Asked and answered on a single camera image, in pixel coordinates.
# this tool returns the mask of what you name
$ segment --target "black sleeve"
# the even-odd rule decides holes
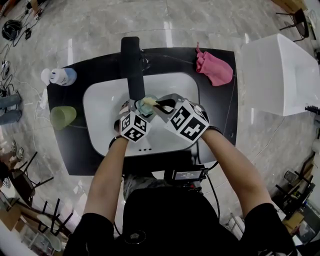
[[[114,245],[114,226],[96,213],[86,213],[69,236],[63,256],[101,255]]]
[[[252,209],[244,219],[245,230],[241,247],[250,255],[267,255],[269,252],[296,256],[295,244],[282,224],[275,207],[263,203]]]

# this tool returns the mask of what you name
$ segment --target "black countertop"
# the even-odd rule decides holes
[[[235,54],[233,51],[201,48],[227,62],[233,69],[230,83],[214,87],[204,74],[196,72],[196,49],[186,47],[145,49],[143,75],[164,73],[186,73],[196,82],[199,103],[205,108],[210,124],[223,131],[223,135],[236,144],[238,122],[238,84]],[[71,106],[76,109],[76,119],[63,130],[55,130],[64,164],[70,175],[92,176],[103,156],[93,148],[87,129],[83,97],[93,84],[121,79],[119,70],[120,53],[88,59],[68,66],[77,72],[77,80],[70,86],[50,84],[47,87],[49,108]],[[199,156],[202,163],[215,160],[209,148],[200,139]],[[161,171],[175,166],[191,164],[191,150],[147,156],[126,157],[123,172]]]

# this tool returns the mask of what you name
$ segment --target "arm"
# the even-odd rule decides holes
[[[201,137],[238,196],[244,217],[256,206],[272,202],[257,169],[222,134],[207,130]]]
[[[95,213],[115,222],[127,145],[126,138],[112,144],[94,175],[83,214]]]

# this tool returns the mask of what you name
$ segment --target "wristband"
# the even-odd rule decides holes
[[[111,148],[112,144],[113,144],[117,139],[119,139],[119,138],[124,138],[124,139],[125,139],[125,137],[123,137],[122,135],[119,135],[119,136],[117,136],[117,137],[114,137],[114,138],[111,140],[110,144],[109,144],[109,149]]]
[[[215,126],[209,126],[209,127],[207,128],[207,130],[214,130],[214,131],[217,131],[218,133],[220,133],[220,134],[223,135],[223,133],[220,131],[220,129],[217,128],[217,127],[215,127]]]

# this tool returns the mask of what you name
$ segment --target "gray floor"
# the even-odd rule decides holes
[[[23,4],[22,0],[9,17],[2,18],[0,27],[8,18],[19,16]],[[255,164],[272,193],[287,170],[299,169],[316,136],[314,117],[309,113],[283,118],[252,110],[244,102],[241,46],[246,40],[276,34],[286,26],[290,19],[275,14],[281,11],[271,0],[50,0],[31,38],[21,39],[6,58],[16,69],[13,84],[23,98],[23,116],[18,123],[1,127],[2,151],[9,150],[13,139],[24,148],[26,160],[37,150],[37,162],[29,171],[31,179],[38,182],[54,176],[53,181],[36,190],[34,207],[41,209],[47,200],[47,209],[52,212],[60,198],[62,219],[75,212],[68,224],[73,230],[92,180],[90,176],[68,175],[53,128],[42,118],[49,118],[49,108],[38,107],[38,93],[41,95],[45,88],[41,71],[66,66],[70,50],[73,62],[119,52],[124,36],[139,36],[142,48],[195,47],[199,42],[200,47],[235,52],[239,92],[236,146]],[[31,25],[35,22],[32,17],[28,21]],[[295,28],[283,34],[292,40],[299,38]],[[6,43],[1,38],[0,49]],[[298,44],[313,53],[310,40]],[[225,222],[230,211],[240,213],[239,201],[221,169],[212,170],[210,177]],[[202,185],[205,196],[216,207],[208,181]],[[119,229],[124,203],[120,195],[116,216]]]

